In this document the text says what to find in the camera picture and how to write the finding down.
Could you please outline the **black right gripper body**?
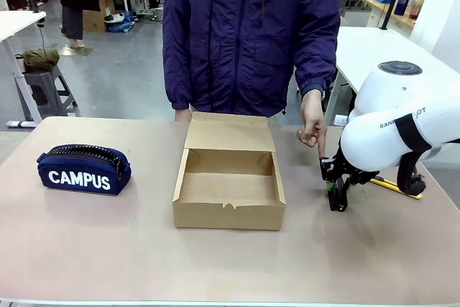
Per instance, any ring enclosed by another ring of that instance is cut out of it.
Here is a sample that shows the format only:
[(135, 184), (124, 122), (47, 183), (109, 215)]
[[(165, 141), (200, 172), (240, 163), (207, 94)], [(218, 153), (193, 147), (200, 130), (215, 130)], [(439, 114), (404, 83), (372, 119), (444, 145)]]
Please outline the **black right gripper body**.
[(364, 185), (377, 176), (377, 171), (367, 172), (354, 167), (347, 161), (341, 148), (333, 157), (321, 157), (321, 176), (324, 181), (334, 182), (343, 175), (349, 176), (351, 185)]

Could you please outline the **brown cardboard box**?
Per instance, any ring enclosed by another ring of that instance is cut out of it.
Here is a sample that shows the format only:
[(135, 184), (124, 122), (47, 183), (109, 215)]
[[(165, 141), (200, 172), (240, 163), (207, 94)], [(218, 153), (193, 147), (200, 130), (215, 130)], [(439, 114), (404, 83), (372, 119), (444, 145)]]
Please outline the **brown cardboard box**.
[(280, 230), (286, 201), (267, 118), (194, 111), (172, 206), (178, 228)]

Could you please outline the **navy CAMPUS zipper pouch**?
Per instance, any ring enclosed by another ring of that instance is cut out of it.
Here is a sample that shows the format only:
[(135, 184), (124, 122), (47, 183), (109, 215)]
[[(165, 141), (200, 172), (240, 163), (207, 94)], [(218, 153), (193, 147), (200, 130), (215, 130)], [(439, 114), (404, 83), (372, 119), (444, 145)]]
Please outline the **navy CAMPUS zipper pouch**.
[(123, 152), (85, 144), (59, 145), (37, 158), (43, 186), (52, 189), (117, 196), (131, 178)]

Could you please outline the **person right forearm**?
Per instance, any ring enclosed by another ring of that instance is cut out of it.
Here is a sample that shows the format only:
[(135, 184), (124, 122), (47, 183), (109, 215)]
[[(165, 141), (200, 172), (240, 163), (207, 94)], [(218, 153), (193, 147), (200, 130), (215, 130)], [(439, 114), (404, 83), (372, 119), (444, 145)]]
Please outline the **person right forearm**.
[(162, 49), (165, 90), (172, 108), (176, 111), (188, 109), (191, 100), (188, 38), (180, 17), (165, 12)]

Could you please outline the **person left forearm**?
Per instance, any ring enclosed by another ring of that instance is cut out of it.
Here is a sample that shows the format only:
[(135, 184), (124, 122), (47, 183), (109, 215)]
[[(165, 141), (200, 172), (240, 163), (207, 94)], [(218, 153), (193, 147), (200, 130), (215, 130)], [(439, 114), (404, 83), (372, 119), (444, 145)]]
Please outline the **person left forearm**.
[(302, 96), (310, 91), (324, 94), (336, 73), (336, 49), (340, 16), (309, 19), (295, 42), (295, 79)]

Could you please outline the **person left hand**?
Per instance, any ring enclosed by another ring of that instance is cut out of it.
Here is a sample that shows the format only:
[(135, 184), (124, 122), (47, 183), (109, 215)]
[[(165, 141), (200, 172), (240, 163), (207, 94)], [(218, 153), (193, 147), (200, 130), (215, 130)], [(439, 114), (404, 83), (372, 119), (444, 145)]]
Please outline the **person left hand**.
[(317, 147), (318, 156), (325, 157), (327, 126), (322, 110), (321, 92), (307, 92), (303, 96), (300, 110), (304, 127), (298, 130), (298, 139), (309, 147)]

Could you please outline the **yellow utility knife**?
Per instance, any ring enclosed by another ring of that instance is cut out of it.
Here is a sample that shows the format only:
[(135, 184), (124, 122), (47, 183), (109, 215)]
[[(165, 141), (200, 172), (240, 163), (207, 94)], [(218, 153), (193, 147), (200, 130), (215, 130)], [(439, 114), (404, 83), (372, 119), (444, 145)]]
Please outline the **yellow utility knife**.
[(419, 194), (416, 195), (416, 196), (412, 196), (412, 195), (406, 194), (406, 193), (402, 192), (402, 191), (398, 188), (398, 186), (397, 186), (396, 183), (394, 183), (394, 182), (392, 182), (392, 181), (389, 181), (389, 180), (386, 180), (386, 179), (384, 179), (384, 178), (382, 178), (382, 177), (380, 177), (380, 176), (377, 176), (377, 177), (371, 179), (371, 180), (370, 180), (370, 183), (375, 184), (375, 185), (378, 185), (378, 186), (380, 186), (380, 187), (382, 187), (382, 188), (386, 188), (387, 190), (394, 191), (394, 192), (396, 192), (396, 193), (399, 193), (399, 194), (401, 194), (401, 195), (407, 196), (407, 197), (409, 197), (409, 198), (413, 198), (413, 199), (416, 199), (416, 200), (419, 200), (419, 199), (422, 198), (422, 194), (421, 194), (421, 193), (419, 193)]

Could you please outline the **white table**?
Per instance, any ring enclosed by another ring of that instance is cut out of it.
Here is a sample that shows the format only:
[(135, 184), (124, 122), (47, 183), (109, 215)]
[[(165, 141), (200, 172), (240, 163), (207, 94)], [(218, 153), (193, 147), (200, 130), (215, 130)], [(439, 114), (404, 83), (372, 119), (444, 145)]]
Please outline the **white table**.
[(408, 38), (375, 27), (341, 27), (336, 50), (338, 73), (326, 107), (326, 123), (333, 124), (341, 85), (347, 83), (358, 92), (372, 69), (391, 60), (419, 65), (427, 75), (427, 81), (433, 82), (441, 91), (460, 96), (460, 73)]

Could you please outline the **wooden top side desk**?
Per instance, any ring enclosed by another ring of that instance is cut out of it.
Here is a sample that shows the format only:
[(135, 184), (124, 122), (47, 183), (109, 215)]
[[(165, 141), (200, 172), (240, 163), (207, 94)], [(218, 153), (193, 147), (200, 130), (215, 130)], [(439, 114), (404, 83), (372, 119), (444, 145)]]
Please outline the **wooden top side desk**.
[[(376, 13), (375, 19), (379, 21), (383, 19), (389, 9), (389, 4), (383, 4), (378, 2), (378, 0), (361, 0), (365, 5), (369, 6), (371, 12)], [(412, 30), (415, 26), (415, 19), (410, 18), (410, 7), (407, 6), (405, 13), (403, 15), (397, 15), (392, 13), (389, 22), (393, 21), (394, 23), (398, 23), (403, 27), (406, 27)]]

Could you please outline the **black vertical pole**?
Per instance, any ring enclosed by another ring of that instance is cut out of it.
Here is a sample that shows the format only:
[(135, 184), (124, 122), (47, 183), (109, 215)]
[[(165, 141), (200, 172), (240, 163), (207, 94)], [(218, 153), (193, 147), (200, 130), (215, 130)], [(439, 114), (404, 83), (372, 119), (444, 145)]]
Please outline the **black vertical pole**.
[(392, 16), (392, 13), (393, 13), (393, 9), (395, 7), (395, 3), (396, 3), (397, 0), (391, 0), (391, 3), (388, 7), (388, 10), (387, 10), (387, 13), (385, 15), (385, 19), (382, 23), (382, 26), (380, 27), (381, 30), (387, 30), (387, 24), (390, 20), (390, 17)]

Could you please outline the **person body in dark jacket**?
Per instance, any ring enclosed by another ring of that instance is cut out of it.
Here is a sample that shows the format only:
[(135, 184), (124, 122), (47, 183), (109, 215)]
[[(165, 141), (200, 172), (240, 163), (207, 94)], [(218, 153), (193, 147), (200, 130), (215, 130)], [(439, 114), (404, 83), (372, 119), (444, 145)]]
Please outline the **person body in dark jacket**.
[(300, 29), (339, 15), (339, 0), (164, 0), (165, 12), (189, 36), (189, 109), (270, 117), (285, 109), (296, 81)]

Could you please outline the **blue plastic bag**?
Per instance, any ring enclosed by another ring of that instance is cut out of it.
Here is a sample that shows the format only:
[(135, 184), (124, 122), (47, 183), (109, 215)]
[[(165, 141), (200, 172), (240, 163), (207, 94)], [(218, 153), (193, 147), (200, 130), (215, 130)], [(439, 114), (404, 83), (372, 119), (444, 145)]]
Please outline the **blue plastic bag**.
[(108, 32), (128, 32), (135, 23), (135, 17), (129, 12), (110, 14), (104, 18)]

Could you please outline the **large cardboard carton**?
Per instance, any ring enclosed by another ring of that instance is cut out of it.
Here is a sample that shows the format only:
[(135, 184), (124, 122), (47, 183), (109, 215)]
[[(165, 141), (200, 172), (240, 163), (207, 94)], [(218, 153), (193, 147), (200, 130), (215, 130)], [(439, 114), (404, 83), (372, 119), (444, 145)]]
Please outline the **large cardboard carton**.
[(83, 30), (90, 32), (105, 32), (105, 18), (115, 12), (114, 0), (98, 0), (98, 11), (83, 11)]

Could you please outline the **grey step stool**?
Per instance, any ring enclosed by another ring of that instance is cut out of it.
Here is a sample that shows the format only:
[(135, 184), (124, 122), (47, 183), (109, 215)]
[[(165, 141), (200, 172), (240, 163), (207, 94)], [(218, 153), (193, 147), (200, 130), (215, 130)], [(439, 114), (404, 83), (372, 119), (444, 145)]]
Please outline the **grey step stool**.
[(24, 77), (43, 119), (48, 116), (81, 115), (78, 103), (57, 66), (48, 71), (24, 73)]

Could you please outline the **olive green bag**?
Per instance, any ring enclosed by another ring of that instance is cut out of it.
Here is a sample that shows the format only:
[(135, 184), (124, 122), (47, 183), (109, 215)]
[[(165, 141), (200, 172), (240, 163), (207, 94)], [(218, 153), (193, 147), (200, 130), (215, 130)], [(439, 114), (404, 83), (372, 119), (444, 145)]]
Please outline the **olive green bag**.
[(52, 70), (58, 64), (60, 56), (56, 49), (38, 49), (25, 51), (22, 59), (28, 73), (38, 73)]

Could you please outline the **white desk with legs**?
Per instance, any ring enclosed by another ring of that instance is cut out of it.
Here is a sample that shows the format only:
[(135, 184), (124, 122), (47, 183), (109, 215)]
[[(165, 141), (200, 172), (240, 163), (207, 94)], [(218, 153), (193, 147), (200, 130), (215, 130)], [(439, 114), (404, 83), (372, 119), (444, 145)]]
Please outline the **white desk with legs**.
[(32, 121), (8, 121), (8, 128), (35, 128), (41, 121), (37, 104), (32, 97), (31, 88), (27, 85), (26, 79), (20, 68), (13, 48), (12, 38), (23, 29), (36, 24), (46, 17), (45, 12), (33, 11), (1, 11), (0, 12), (0, 45), (6, 51), (6, 59), (14, 76), (14, 81), (19, 87), (19, 94), (22, 95), (26, 106), (32, 116)]

